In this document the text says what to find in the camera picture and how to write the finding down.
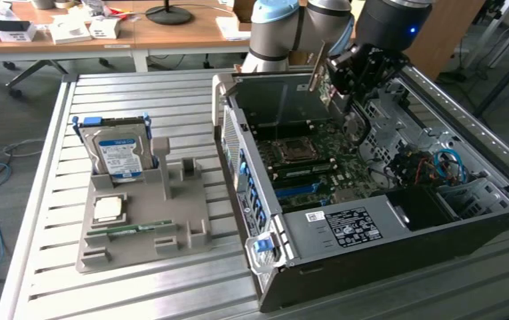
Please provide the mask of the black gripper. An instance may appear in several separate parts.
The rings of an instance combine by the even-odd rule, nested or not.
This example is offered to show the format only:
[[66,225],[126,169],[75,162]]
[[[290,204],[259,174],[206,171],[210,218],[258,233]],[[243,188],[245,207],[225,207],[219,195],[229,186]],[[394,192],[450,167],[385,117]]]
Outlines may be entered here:
[[411,46],[433,10],[431,1],[366,1],[354,27],[355,38],[327,58],[335,91],[362,99],[409,64]]

